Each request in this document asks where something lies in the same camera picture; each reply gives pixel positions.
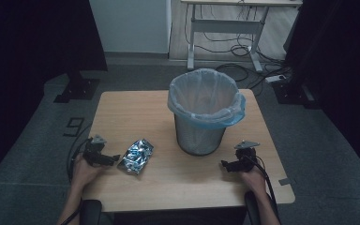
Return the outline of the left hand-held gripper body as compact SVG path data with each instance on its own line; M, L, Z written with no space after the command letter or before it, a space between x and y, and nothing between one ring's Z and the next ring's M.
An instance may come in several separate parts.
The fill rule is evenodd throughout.
M94 137L88 139L82 156L89 165L93 166L94 164L106 164L106 159L101 154L101 150L105 146L105 143L106 140L100 135L95 135Z

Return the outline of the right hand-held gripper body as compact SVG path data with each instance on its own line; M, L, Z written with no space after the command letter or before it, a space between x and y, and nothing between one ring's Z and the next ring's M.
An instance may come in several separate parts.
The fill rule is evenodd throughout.
M258 142L241 141L234 147L237 157L237 171L249 172L257 164L255 147L258 145Z

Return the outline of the silver foil packet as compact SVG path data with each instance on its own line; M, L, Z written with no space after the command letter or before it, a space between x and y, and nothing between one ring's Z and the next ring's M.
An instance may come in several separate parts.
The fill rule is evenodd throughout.
M149 141L138 140L128 148L117 168L125 173L140 174L153 151L154 146Z

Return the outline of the metal mesh waste bin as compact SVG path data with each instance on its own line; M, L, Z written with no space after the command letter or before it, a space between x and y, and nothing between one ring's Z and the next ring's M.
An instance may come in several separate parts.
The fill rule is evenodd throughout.
M225 133L225 128L196 127L178 115L174 117L174 123L178 145L192 156L206 156L215 152Z

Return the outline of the person's left hand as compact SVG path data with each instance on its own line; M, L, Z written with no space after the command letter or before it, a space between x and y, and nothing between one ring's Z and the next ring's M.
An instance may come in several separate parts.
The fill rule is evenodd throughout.
M71 180L71 188L83 190L86 185L91 183L105 169L105 166L89 165L82 155L76 156Z

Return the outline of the person's right hand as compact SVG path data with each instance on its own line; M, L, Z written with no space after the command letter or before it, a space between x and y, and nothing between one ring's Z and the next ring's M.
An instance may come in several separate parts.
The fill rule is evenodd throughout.
M253 167L249 172L240 172L243 183L255 194L264 194L266 192L265 179L262 172Z

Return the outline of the black stand base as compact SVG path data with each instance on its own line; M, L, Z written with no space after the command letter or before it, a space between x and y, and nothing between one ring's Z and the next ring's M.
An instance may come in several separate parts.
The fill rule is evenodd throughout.
M71 71L65 90L57 95L54 103L69 103L72 99L91 100L98 89L100 79L85 79L80 71Z
M319 102L304 84L296 87L291 83L274 82L272 87L279 104L302 105L307 109L320 109Z

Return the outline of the pale blue plastic bin liner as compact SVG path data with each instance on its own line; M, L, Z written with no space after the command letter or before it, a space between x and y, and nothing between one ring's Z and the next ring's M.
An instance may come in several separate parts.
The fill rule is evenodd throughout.
M246 98L235 80L211 68L196 69L174 78L167 105L175 115L205 129L233 126L246 115Z

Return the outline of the white power strip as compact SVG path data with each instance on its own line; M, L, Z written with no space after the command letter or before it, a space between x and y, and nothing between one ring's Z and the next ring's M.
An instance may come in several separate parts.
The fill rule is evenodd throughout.
M276 82L283 82L286 80L286 77L284 75L275 75L266 77L265 79L266 83L276 83Z

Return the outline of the black curtain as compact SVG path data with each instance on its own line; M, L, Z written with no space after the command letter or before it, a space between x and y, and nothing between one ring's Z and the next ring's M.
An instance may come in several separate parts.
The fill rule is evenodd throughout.
M303 0L286 61L360 157L360 0Z
M0 0L0 162L38 107L45 82L106 69L89 0Z

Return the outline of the white cabinet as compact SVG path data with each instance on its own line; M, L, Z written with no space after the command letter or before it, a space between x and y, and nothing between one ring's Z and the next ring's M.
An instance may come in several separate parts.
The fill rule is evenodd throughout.
M168 53L171 0L89 0L106 53Z

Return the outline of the white metal frame desk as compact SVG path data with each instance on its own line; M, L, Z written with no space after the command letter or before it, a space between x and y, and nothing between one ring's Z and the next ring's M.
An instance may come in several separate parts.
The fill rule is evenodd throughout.
M181 0L182 3L192 6L190 19L190 38L187 49L187 68L194 69L195 45L194 35L196 33L218 33L218 34L250 34L255 38L250 47L248 55L252 65L257 72L263 68L257 54L258 44L263 33L265 21L272 7L301 7L302 0ZM197 19L196 6L218 5L237 7L262 7L262 16L258 21L228 21L215 19Z

